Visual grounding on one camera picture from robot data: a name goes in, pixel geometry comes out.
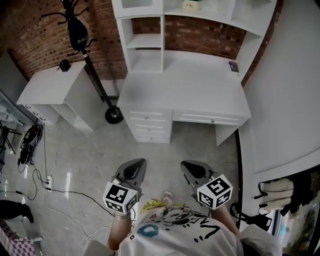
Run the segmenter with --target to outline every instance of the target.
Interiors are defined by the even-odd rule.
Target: purple checkered cloth
[[[10,256],[36,255],[34,242],[26,237],[18,237],[2,219],[0,219],[0,243]]]

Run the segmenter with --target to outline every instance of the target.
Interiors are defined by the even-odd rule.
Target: black and white label
[[[128,193],[128,189],[124,187],[112,185],[112,187],[110,188],[105,198],[122,204],[126,198],[127,193]]]
[[[206,194],[203,194],[201,192],[199,192],[198,200],[200,203],[205,204],[206,206],[208,206],[210,208],[212,208],[214,205],[214,200],[210,196],[207,196]]]
[[[227,193],[217,198],[215,207],[219,207],[223,205],[225,202],[227,202],[230,199],[230,196],[231,196],[231,190],[229,190]]]
[[[132,199],[126,204],[125,209],[127,212],[129,212],[129,210],[134,207],[134,205],[137,202],[137,196],[135,195],[134,197],[132,197]]]
[[[216,197],[223,194],[226,190],[230,189],[230,186],[220,177],[206,186]]]
[[[113,202],[109,202],[109,201],[105,201],[105,202],[106,202],[106,205],[108,206],[108,208],[124,214],[124,210],[121,205],[117,205],[117,204],[115,204]]]

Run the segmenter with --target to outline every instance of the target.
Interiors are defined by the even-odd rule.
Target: brick wall
[[[273,34],[283,0],[278,0],[264,41],[242,81],[245,85],[256,68]],[[98,38],[91,47],[90,57],[102,80],[123,79],[127,74],[120,44],[117,23],[111,0],[80,0],[75,12],[89,7],[80,16],[89,37]],[[63,12],[61,0],[7,1],[0,15],[0,52],[9,50],[22,72],[28,77],[40,70],[57,66],[67,58],[81,61],[82,56],[67,57],[72,53],[67,25],[62,16],[39,19],[41,14]],[[133,19],[133,30],[140,33],[159,33],[158,18]],[[191,51],[235,59],[245,36],[245,31],[215,21],[192,17],[165,17],[165,47],[168,50]]]

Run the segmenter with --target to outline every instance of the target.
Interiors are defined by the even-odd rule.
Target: metal pole
[[[91,61],[87,51],[85,49],[83,49],[83,50],[81,50],[81,52],[82,52],[84,61],[87,64],[87,66],[89,67],[90,72],[91,72],[91,74],[93,76],[93,79],[94,79],[96,85],[98,86],[99,91],[101,92],[101,95],[102,95],[103,99],[108,104],[109,108],[112,108],[113,105],[112,105],[112,103],[111,103],[111,101],[110,101],[110,99],[109,99],[109,97],[108,97],[108,95],[107,95],[107,93],[106,93],[106,91],[105,91],[100,79],[99,79],[99,76],[98,76],[98,74],[97,74],[97,72],[95,70],[94,65],[92,64],[92,61]]]

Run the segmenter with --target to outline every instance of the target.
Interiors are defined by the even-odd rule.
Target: gray floor
[[[55,165],[55,152],[63,120],[55,126],[45,126],[44,136],[39,142],[34,164],[40,170],[42,178],[49,175]],[[15,138],[18,147],[20,138]],[[29,167],[26,179],[18,172],[18,155],[6,151],[6,165],[3,169],[0,185],[7,191],[20,190],[29,197],[35,195],[35,185],[32,179],[34,168]],[[160,199],[164,190],[173,193],[174,203],[186,203],[195,210],[208,213],[208,209],[200,207],[191,197],[191,187],[188,186],[180,162],[197,160],[206,162],[215,171],[224,174],[233,184],[232,202],[238,199],[238,159],[235,136],[231,136],[217,147],[213,125],[174,122],[170,144],[138,143],[133,138],[126,122],[110,125],[103,122],[95,132],[84,132],[74,129],[65,122],[56,156],[56,168],[52,174],[53,188],[85,193],[103,205],[102,195],[106,183],[111,181],[117,168],[135,158],[147,160],[147,171],[142,184],[143,197],[139,208],[149,198]],[[36,178],[38,187],[34,201],[27,198],[34,215],[31,229],[43,237],[42,254],[45,256],[78,256],[84,250],[81,240],[84,234],[67,216],[48,209],[45,200],[51,208],[69,215],[76,221],[87,235],[98,228],[110,226],[112,218],[90,199],[78,194],[62,194],[58,192],[43,192],[41,183]],[[22,196],[7,193],[6,199],[21,202]],[[105,243],[109,231],[104,228],[93,236],[95,240]]]

